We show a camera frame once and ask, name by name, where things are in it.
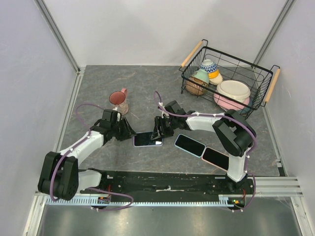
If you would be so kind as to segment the cream bowl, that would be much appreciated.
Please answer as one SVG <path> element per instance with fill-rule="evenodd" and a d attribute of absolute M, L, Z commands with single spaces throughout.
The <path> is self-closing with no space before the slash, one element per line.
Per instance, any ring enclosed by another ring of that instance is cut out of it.
<path fill-rule="evenodd" d="M 217 91 L 220 94 L 230 97 L 234 100 L 246 99 L 251 94 L 251 91 L 246 84 L 235 80 L 226 80 L 221 82 L 217 85 Z"/>

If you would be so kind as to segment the brown bowl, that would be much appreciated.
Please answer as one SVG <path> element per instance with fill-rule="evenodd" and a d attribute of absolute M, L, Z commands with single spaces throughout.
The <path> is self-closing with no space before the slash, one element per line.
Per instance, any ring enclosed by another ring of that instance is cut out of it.
<path fill-rule="evenodd" d="M 195 77 L 190 77 L 189 80 L 186 80 L 185 88 L 186 90 L 194 95 L 200 96 L 206 92 L 207 83 L 197 79 Z"/>

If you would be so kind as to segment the blue patterned bowl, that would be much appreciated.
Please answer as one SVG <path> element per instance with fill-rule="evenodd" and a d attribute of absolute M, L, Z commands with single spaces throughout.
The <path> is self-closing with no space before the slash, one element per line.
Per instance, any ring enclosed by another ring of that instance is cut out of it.
<path fill-rule="evenodd" d="M 218 71 L 217 65 L 211 59 L 203 60 L 199 68 L 205 70 L 207 73 L 215 73 Z"/>

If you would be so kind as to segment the teal bowl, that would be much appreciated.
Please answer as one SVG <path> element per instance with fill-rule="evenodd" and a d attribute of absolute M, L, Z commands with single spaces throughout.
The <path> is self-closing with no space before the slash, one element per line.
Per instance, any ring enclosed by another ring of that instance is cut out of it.
<path fill-rule="evenodd" d="M 252 99 L 250 98 L 247 106 L 244 106 L 243 108 L 234 107 L 233 109 L 236 110 L 241 115 L 246 115 L 251 110 L 251 107 L 252 107 Z"/>

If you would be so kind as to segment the pink floral mug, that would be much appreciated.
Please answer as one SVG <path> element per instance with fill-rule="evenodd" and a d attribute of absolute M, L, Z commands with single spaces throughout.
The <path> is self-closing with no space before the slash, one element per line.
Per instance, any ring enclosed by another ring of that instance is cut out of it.
<path fill-rule="evenodd" d="M 123 88 L 120 91 L 113 92 L 109 97 L 110 103 L 119 111 L 122 115 L 126 115 L 128 112 L 127 104 L 127 89 Z"/>

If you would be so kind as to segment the yellow white bowl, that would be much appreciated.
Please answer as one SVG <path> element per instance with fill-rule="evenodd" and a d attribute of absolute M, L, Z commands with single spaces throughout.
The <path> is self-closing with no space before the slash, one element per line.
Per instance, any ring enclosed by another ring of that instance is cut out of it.
<path fill-rule="evenodd" d="M 212 73 L 209 73 L 208 76 L 209 76 L 209 83 L 212 85 L 218 85 L 223 81 L 223 77 L 220 74 L 218 69 Z"/>

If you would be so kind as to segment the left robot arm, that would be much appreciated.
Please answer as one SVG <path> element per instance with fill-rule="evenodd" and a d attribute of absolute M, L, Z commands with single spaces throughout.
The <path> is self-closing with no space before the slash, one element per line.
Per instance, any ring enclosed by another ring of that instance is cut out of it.
<path fill-rule="evenodd" d="M 59 152 L 46 154 L 41 169 L 37 189 L 57 201 L 71 200 L 81 190 L 92 188 L 96 193 L 104 193 L 108 181 L 97 170 L 79 170 L 80 164 L 95 150 L 104 146 L 112 138 L 125 141 L 136 135 L 127 119 L 118 111 L 103 110 L 85 135 L 70 147 Z"/>

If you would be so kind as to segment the aluminium frame rail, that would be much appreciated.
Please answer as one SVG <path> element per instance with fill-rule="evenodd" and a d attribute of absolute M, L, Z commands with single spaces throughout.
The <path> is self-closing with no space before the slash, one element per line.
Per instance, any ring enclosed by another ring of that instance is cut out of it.
<path fill-rule="evenodd" d="M 302 197 L 297 177 L 256 177 L 256 195 L 260 197 Z"/>

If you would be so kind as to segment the green bowl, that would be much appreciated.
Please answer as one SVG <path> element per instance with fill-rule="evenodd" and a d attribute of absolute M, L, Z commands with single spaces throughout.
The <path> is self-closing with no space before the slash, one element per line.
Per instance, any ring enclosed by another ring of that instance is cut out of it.
<path fill-rule="evenodd" d="M 202 82 L 209 84 L 209 75 L 208 72 L 203 70 L 203 69 L 199 69 L 197 71 L 194 71 L 191 75 L 191 77 L 194 77 L 198 80 L 201 80 Z"/>

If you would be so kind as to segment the pink bowl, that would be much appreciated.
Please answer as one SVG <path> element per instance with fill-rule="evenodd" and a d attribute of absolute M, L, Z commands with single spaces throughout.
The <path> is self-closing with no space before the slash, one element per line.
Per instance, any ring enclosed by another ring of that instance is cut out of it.
<path fill-rule="evenodd" d="M 230 109 L 234 109 L 236 111 L 238 110 L 242 110 L 245 108 L 246 105 L 249 104 L 250 102 L 250 98 L 247 97 L 243 102 L 242 102 L 242 105 L 237 103 L 237 102 L 234 102 L 230 99 L 227 99 L 223 96 L 221 96 L 220 93 L 214 93 L 214 101 L 217 105 L 219 105 L 222 109 L 224 110 L 230 110 Z"/>

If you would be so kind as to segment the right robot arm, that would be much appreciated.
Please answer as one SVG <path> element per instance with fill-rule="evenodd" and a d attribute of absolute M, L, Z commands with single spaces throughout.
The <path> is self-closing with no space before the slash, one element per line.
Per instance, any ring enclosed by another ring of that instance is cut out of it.
<path fill-rule="evenodd" d="M 177 101 L 164 105 L 155 101 L 162 111 L 155 117 L 152 140 L 174 135 L 175 129 L 202 130 L 216 133 L 224 149 L 229 153 L 225 187 L 230 193 L 238 193 L 243 188 L 242 179 L 247 173 L 247 159 L 257 144 L 256 133 L 236 110 L 225 113 L 206 114 L 197 111 L 185 112 Z"/>

